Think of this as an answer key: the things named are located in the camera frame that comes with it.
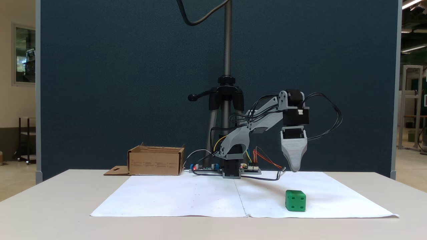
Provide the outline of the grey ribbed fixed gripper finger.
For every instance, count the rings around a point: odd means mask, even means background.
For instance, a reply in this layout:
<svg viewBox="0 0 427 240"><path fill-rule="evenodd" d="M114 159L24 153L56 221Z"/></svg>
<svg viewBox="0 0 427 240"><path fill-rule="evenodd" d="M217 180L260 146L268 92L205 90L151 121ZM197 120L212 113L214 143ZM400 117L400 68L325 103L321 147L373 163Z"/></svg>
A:
<svg viewBox="0 0 427 240"><path fill-rule="evenodd" d="M282 152L288 161L290 170L298 172L302 157L307 150L307 141L282 141Z"/></svg>

